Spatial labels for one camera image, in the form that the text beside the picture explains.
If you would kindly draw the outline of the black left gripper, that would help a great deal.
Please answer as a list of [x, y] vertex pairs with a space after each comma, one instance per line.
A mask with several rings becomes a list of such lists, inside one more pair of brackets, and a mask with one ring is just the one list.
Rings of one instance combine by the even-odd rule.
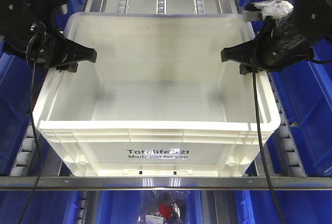
[[26, 61], [39, 73], [49, 68], [76, 73], [81, 61], [96, 62], [97, 52], [64, 36], [35, 14], [1, 14], [2, 52]]

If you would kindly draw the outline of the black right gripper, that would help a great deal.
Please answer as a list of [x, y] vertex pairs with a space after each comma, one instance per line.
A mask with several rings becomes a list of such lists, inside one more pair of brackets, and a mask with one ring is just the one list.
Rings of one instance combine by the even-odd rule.
[[262, 70], [278, 72], [285, 67], [301, 61], [314, 59], [312, 44], [299, 33], [292, 16], [274, 19], [268, 16], [264, 20], [256, 40], [224, 48], [220, 52], [222, 62], [240, 63], [240, 75], [259, 73]]

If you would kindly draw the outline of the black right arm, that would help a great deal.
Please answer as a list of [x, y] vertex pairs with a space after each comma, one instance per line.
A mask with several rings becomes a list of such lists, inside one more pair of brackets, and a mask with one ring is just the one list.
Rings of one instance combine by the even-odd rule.
[[313, 45], [331, 42], [331, 0], [268, 0], [244, 6], [246, 22], [261, 20], [257, 36], [224, 48], [221, 61], [240, 64], [240, 74], [278, 72], [301, 61], [319, 64]]

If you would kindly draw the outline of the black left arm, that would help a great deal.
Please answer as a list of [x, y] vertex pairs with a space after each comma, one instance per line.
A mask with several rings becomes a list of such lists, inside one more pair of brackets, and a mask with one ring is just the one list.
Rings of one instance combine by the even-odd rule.
[[55, 25], [68, 0], [1, 0], [2, 51], [26, 61], [38, 73], [77, 71], [78, 62], [96, 62], [97, 52], [64, 37]]

